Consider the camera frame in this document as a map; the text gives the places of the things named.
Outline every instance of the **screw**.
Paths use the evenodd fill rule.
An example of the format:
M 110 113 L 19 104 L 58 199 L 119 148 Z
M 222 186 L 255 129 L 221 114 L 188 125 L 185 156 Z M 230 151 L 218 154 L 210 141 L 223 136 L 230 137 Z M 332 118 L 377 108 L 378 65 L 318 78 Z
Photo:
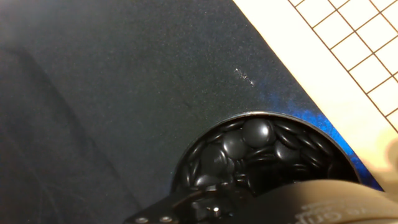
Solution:
M 171 222 L 173 219 L 172 218 L 170 218 L 170 217 L 162 217 L 162 218 L 160 218 L 160 222 L 162 222 L 162 223 L 168 223 L 168 222 Z
M 148 219 L 145 217 L 137 218 L 136 223 L 147 223 Z

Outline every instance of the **black circular disc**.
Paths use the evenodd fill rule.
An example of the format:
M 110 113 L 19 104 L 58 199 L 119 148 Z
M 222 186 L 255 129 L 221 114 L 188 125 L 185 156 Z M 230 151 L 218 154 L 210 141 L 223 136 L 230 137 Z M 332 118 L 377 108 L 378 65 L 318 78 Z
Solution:
M 184 166 L 182 168 L 182 174 L 181 174 L 181 184 L 183 187 L 189 187 L 191 186 L 191 175 L 189 173 L 189 168 L 188 166 Z
M 333 157 L 334 153 L 331 150 L 330 145 L 325 142 L 320 136 L 316 134 L 310 134 L 310 139 L 315 143 L 315 145 L 327 156 Z
M 304 134 L 304 130 L 290 122 L 286 121 L 274 121 L 274 124 L 285 131 L 288 131 L 292 134 Z
M 242 137 L 251 147 L 264 147 L 275 141 L 271 122 L 265 119 L 251 119 L 242 128 Z
M 200 156 L 201 173 L 217 176 L 221 174 L 227 166 L 225 153 L 220 145 L 210 144 Z
M 300 162 L 300 151 L 286 147 L 280 141 L 275 143 L 275 155 L 280 161 L 287 164 Z
M 232 123 L 229 123 L 229 124 L 227 124 L 225 126 L 220 127 L 220 130 L 224 131 L 224 132 L 233 131 L 233 130 L 241 128 L 243 123 L 244 123 L 244 120 L 242 120 L 242 119 L 241 120 L 237 120 L 235 122 L 232 122 Z
M 310 148 L 315 149 L 315 150 L 318 149 L 317 146 L 311 141 L 311 139 L 310 139 L 307 135 L 305 135 L 305 134 L 303 134 L 303 135 L 298 135 L 298 136 L 297 136 L 297 139 L 298 139 L 304 146 L 310 147 Z
M 192 152 L 190 153 L 190 155 L 188 156 L 188 162 L 196 159 L 200 153 L 201 150 L 206 146 L 206 142 L 205 141 L 200 141 L 198 143 L 195 144 L 194 148 L 192 149 Z
M 201 175 L 199 176 L 195 182 L 194 182 L 194 186 L 196 187 L 206 187 L 206 186 L 211 186 L 211 185 L 215 185 L 215 184 L 220 184 L 222 183 L 222 180 L 217 178 L 217 177 L 213 177 L 207 174 Z
M 300 149 L 301 144 L 299 140 L 297 140 L 296 136 L 290 134 L 289 132 L 283 130 L 280 127 L 275 127 L 275 133 L 278 139 L 283 143 L 285 146 L 291 149 Z
M 207 139 L 207 143 L 220 142 L 224 133 L 215 133 Z
M 325 156 L 313 149 L 303 148 L 301 150 L 301 158 L 308 165 L 313 166 L 313 168 L 316 169 L 322 169 L 328 166 Z
M 243 142 L 241 130 L 225 133 L 222 144 L 226 156 L 231 159 L 242 159 L 250 150 L 250 147 Z
M 266 154 L 247 160 L 248 166 L 253 166 L 256 164 L 273 164 L 275 162 L 277 162 L 277 158 L 273 154 Z
M 195 180 L 198 177 L 199 170 L 200 170 L 200 159 L 196 159 L 191 163 L 190 166 L 191 180 Z
M 253 151 L 250 151 L 247 155 L 246 155 L 246 159 L 251 159 L 253 157 L 257 157 L 260 155 L 264 155 L 264 154 L 273 154 L 274 153 L 274 146 L 266 146 L 260 149 L 255 149 Z

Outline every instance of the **metal rim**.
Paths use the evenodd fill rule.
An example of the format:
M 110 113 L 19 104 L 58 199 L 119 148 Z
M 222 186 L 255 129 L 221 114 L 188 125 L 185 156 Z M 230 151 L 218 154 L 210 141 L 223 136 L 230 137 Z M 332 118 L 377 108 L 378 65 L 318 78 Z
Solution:
M 189 150 L 198 142 L 199 139 L 203 138 L 204 135 L 209 133 L 209 131 L 214 130 L 215 128 L 217 128 L 218 126 L 221 126 L 222 124 L 228 123 L 228 122 L 230 122 L 232 120 L 235 120 L 235 119 L 243 119 L 243 118 L 246 118 L 246 117 L 256 117 L 256 116 L 260 116 L 260 117 L 268 116 L 270 118 L 274 117 L 274 118 L 289 119 L 289 120 L 298 122 L 298 123 L 300 123 L 300 124 L 302 124 L 304 126 L 308 126 L 309 128 L 312 128 L 318 134 L 321 134 L 323 137 L 325 137 L 327 140 L 329 140 L 341 152 L 341 154 L 346 158 L 346 160 L 350 164 L 351 168 L 354 170 L 354 173 L 355 173 L 355 176 L 356 176 L 358 182 L 360 184 L 363 183 L 361 178 L 360 178 L 360 176 L 359 176 L 359 174 L 358 174 L 358 171 L 356 170 L 354 164 L 352 163 L 352 161 L 348 157 L 348 155 L 345 153 L 345 151 L 340 147 L 339 144 L 337 144 L 337 142 L 333 138 L 331 138 L 329 135 L 327 135 L 327 133 L 325 133 L 324 131 L 322 131 L 318 127 L 314 126 L 313 124 L 308 123 L 307 121 L 304 121 L 302 119 L 296 118 L 295 116 L 291 116 L 291 115 L 284 114 L 284 113 L 276 113 L 276 112 L 270 112 L 270 111 L 251 111 L 251 112 L 244 112 L 244 113 L 233 115 L 230 118 L 224 119 L 224 120 L 216 123 L 212 127 L 208 128 L 206 131 L 202 132 L 197 138 L 195 138 L 195 140 L 193 140 L 188 145 L 188 147 L 184 150 L 184 153 L 182 154 L 182 156 L 178 160 L 177 166 L 174 169 L 174 174 L 173 174 L 173 179 L 172 179 L 172 185 L 171 185 L 171 188 L 170 188 L 170 193 L 174 192 L 176 190 L 176 188 L 177 188 L 176 181 L 178 179 L 176 177 L 179 175 L 179 169 L 178 168 L 181 166 L 182 162 L 186 159 Z

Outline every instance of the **grid paper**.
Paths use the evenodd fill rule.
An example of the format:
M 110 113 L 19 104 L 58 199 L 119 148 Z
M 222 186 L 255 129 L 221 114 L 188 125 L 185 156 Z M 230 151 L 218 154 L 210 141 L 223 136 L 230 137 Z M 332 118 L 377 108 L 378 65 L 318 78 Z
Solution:
M 397 1 L 233 1 L 348 143 L 343 150 L 398 194 Z
M 398 133 L 398 0 L 288 1 Z

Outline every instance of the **white scratch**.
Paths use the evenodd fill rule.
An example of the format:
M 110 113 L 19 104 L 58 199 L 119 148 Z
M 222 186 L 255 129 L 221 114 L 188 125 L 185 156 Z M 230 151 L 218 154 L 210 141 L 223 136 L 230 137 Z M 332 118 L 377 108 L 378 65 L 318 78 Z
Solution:
M 243 80 L 246 80 L 247 82 L 250 83 L 250 85 L 254 86 L 254 81 L 250 80 L 248 75 L 244 72 L 242 72 L 240 69 L 235 68 L 235 72 L 241 77 Z

